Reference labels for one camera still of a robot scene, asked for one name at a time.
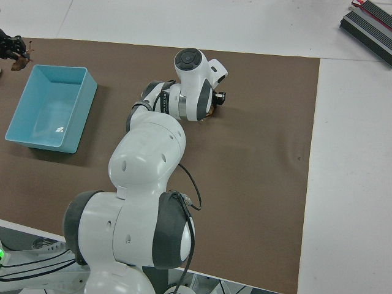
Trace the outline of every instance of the cable connector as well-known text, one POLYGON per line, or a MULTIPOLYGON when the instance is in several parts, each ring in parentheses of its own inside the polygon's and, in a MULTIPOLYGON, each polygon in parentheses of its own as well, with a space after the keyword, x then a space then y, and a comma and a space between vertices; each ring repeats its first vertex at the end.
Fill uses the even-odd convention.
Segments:
POLYGON ((192 206, 193 205, 193 202, 192 202, 192 200, 188 197, 188 195, 186 195, 186 194, 184 194, 184 193, 179 193, 180 195, 181 195, 181 197, 183 198, 183 200, 184 200, 184 203, 187 205, 187 206, 192 206))

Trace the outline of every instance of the white surface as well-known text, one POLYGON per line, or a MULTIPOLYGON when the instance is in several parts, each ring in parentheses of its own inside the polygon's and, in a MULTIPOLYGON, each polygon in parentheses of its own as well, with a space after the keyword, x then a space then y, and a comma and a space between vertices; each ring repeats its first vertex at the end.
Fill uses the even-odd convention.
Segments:
POLYGON ((392 71, 322 60, 300 294, 392 292, 392 71))
MULTIPOLYGON (((375 2, 392 13, 392 0, 375 2)), ((349 5, 0 0, 0 28, 29 37, 376 60, 338 29, 349 5)), ((391 73, 382 62, 321 61, 299 294, 391 293, 391 73)))

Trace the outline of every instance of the blue bin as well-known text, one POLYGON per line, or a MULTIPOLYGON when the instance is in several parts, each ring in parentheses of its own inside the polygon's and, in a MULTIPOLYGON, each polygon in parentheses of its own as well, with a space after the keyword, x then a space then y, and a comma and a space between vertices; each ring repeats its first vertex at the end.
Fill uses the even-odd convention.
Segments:
POLYGON ((75 153, 97 83, 84 67, 33 67, 6 140, 75 153))

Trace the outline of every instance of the brown table surface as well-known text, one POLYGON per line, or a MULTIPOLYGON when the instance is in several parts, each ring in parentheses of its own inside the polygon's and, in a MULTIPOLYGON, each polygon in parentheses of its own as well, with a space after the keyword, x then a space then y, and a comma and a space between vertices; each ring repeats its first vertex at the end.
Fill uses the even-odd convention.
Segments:
MULTIPOLYGON (((0 219, 62 235, 78 193, 115 191, 108 161, 133 103, 151 80, 177 79, 178 48, 33 39, 36 64, 87 67, 98 89, 78 151, 63 154, 4 140, 29 73, 0 60, 0 219)), ((181 121, 182 163, 203 209, 193 212, 191 269, 275 292, 296 293, 319 59, 204 51, 228 77, 212 118, 181 121)), ((177 169, 168 189, 195 193, 177 169)))

